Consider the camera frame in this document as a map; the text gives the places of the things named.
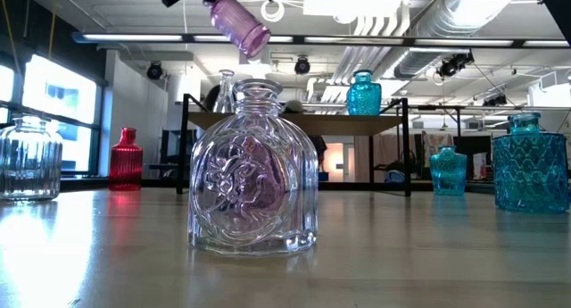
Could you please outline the pink ribbed glass vase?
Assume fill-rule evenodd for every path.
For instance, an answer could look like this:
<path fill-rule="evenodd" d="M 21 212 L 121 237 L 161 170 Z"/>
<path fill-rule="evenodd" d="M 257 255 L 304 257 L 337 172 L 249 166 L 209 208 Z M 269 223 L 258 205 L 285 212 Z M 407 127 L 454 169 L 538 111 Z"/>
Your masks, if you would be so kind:
<path fill-rule="evenodd" d="M 211 24 L 247 58 L 258 55 L 269 42 L 271 32 L 237 0 L 204 1 L 211 12 Z"/>

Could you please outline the clear conical glass vase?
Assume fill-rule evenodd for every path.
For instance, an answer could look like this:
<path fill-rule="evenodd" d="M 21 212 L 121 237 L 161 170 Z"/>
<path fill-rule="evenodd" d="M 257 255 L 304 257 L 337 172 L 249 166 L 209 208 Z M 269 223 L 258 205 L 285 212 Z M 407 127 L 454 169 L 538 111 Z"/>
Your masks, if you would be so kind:
<path fill-rule="evenodd" d="M 232 70 L 220 70 L 219 75 L 219 94 L 213 107 L 213 111 L 219 113 L 232 113 L 234 111 L 235 103 L 232 78 L 235 73 Z"/>

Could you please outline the red ribbed glass vase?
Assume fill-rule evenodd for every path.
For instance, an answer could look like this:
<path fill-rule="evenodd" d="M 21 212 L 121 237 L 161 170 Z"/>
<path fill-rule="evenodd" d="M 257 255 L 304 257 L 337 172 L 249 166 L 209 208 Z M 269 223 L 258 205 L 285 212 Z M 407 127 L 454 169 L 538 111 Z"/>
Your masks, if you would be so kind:
<path fill-rule="evenodd" d="M 141 188 L 143 149 L 136 144 L 137 130 L 122 128 L 120 141 L 111 149 L 109 189 L 133 191 Z"/>

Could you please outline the tall blue embossed glass vase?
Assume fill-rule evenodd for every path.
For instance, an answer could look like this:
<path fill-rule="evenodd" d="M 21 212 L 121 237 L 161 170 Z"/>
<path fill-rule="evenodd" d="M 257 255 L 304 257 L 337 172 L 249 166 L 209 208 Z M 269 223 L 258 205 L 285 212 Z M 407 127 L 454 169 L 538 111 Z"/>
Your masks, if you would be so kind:
<path fill-rule="evenodd" d="M 359 70 L 353 73 L 346 97 L 350 115 L 378 116 L 382 102 L 382 87 L 372 81 L 372 71 Z"/>

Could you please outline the clear ribbed glass jar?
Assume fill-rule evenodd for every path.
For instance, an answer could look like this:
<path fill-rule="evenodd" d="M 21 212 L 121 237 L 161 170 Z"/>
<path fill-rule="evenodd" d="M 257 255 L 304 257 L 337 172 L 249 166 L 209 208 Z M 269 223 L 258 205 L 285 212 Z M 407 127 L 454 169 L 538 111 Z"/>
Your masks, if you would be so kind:
<path fill-rule="evenodd" d="M 23 114 L 0 130 L 0 200 L 56 198 L 62 175 L 62 137 L 46 118 Z"/>

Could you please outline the small blue glass vase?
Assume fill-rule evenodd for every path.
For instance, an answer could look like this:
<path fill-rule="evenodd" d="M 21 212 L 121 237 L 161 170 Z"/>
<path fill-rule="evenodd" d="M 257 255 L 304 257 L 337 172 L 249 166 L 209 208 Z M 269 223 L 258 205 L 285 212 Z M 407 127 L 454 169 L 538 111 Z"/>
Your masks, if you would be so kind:
<path fill-rule="evenodd" d="M 468 157 L 456 152 L 456 146 L 440 146 L 430 156 L 434 193 L 438 196 L 463 196 L 466 188 Z"/>

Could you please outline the wide blue zigzag glass vase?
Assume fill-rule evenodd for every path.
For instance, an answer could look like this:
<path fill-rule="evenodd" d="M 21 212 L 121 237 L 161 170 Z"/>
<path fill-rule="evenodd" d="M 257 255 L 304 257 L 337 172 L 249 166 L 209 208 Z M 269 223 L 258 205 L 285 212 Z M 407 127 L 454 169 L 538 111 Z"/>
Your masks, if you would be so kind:
<path fill-rule="evenodd" d="M 569 210 L 566 138 L 542 131 L 537 112 L 508 117 L 509 134 L 492 140 L 495 205 L 512 212 Z"/>

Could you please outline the linear ceiling light bar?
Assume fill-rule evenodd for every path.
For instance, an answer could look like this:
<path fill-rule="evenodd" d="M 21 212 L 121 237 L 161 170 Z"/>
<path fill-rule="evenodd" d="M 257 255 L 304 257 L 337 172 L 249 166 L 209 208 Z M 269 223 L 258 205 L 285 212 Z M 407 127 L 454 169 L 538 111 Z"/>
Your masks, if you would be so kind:
<path fill-rule="evenodd" d="M 228 38 L 216 34 L 127 34 L 80 33 L 72 39 L 80 44 L 161 43 L 161 44 L 227 44 Z M 477 37 L 364 37 L 277 35 L 269 38 L 272 45 L 291 46 L 390 46 L 429 48 L 491 48 L 491 49 L 571 49 L 565 39 L 477 38 Z"/>

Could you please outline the white ceiling conduit bundle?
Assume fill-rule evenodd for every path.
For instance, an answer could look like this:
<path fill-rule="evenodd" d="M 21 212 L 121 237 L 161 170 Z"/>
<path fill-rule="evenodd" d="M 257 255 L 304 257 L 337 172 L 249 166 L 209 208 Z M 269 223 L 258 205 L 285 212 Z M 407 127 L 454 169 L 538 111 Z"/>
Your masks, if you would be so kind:
<path fill-rule="evenodd" d="M 402 6 L 390 17 L 359 17 L 355 36 L 402 36 L 410 26 L 410 9 Z M 331 85 L 348 86 L 357 70 L 373 70 L 383 46 L 347 46 L 333 76 Z"/>

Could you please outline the person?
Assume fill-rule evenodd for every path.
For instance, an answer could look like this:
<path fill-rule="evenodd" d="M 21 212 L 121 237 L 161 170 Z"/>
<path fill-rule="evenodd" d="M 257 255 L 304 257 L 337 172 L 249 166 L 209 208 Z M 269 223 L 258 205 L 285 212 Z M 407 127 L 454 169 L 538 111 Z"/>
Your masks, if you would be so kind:
<path fill-rule="evenodd" d="M 318 155 L 318 164 L 319 164 L 319 171 L 324 171 L 324 161 L 325 161 L 325 151 L 327 150 L 327 144 L 322 136 L 310 136 L 310 140 L 313 143 L 317 155 Z"/>

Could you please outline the clear embossed glass bottle vase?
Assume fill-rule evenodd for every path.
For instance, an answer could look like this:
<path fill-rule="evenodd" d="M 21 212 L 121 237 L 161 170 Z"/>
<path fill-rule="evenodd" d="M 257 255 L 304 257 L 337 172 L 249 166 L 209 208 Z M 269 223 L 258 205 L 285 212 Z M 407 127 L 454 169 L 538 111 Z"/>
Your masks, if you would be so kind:
<path fill-rule="evenodd" d="M 194 145 L 189 244 L 229 255 L 290 254 L 318 235 L 318 155 L 308 135 L 280 117 L 281 86 L 237 82 L 233 115 Z"/>

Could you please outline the black track spotlight cluster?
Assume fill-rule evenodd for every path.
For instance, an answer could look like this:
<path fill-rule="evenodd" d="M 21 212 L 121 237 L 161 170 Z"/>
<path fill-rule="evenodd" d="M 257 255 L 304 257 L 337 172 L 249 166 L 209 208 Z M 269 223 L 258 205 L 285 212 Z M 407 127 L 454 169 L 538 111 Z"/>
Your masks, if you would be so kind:
<path fill-rule="evenodd" d="M 442 60 L 442 64 L 437 68 L 436 73 L 442 79 L 453 77 L 474 61 L 475 59 L 471 51 L 464 54 L 455 54 L 450 58 Z"/>

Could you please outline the wooden shelf black metal frame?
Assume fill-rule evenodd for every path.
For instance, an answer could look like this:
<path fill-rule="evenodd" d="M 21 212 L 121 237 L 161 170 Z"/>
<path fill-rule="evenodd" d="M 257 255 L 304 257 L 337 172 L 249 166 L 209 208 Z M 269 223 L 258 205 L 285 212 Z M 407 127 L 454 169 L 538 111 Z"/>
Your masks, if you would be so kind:
<path fill-rule="evenodd" d="M 178 177 L 176 189 L 180 194 L 188 183 L 185 175 L 188 173 L 190 157 L 187 155 L 192 147 L 187 143 L 188 125 L 193 123 L 199 128 L 209 128 L 213 124 L 228 117 L 226 113 L 210 113 L 204 106 L 189 94 L 183 95 L 178 141 Z M 394 192 L 401 191 L 404 196 L 411 196 L 411 166 L 410 157 L 403 156 L 404 181 L 402 183 L 376 183 L 374 173 L 380 169 L 374 164 L 373 137 L 386 130 L 402 127 L 403 143 L 401 149 L 407 153 L 410 149 L 408 100 L 399 99 L 383 109 L 378 116 L 351 116 L 351 115 L 300 115 L 286 114 L 284 118 L 311 135 L 324 136 L 352 136 L 368 138 L 369 176 L 366 182 L 344 183 L 323 182 L 319 185 L 321 191 L 370 191 Z"/>

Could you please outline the black aluminium cross rail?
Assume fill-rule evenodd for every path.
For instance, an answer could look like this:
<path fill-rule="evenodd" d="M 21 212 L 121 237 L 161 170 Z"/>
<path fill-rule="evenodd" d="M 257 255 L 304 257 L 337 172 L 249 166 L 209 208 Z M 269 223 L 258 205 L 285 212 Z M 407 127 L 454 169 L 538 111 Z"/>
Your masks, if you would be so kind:
<path fill-rule="evenodd" d="M 142 187 L 177 188 L 175 180 L 166 179 L 143 179 Z M 62 192 L 94 190 L 108 187 L 107 178 L 64 178 L 61 183 Z M 367 183 L 367 182 L 319 182 L 319 190 L 323 191 L 391 191 L 404 190 L 402 183 Z M 428 192 L 433 190 L 431 182 L 414 180 L 410 184 L 411 192 Z M 494 194 L 494 185 L 488 183 L 467 183 L 467 193 Z"/>

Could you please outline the silver ventilation duct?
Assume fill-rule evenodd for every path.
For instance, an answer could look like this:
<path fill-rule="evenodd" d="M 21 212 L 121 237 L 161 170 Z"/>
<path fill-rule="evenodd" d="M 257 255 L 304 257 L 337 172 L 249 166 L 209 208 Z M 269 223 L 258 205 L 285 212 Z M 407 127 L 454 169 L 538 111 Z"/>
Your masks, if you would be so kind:
<path fill-rule="evenodd" d="M 472 37 L 512 0 L 436 0 L 410 28 L 411 37 Z M 418 75 L 441 55 L 393 48 L 386 56 L 393 63 L 385 75 L 410 79 Z"/>

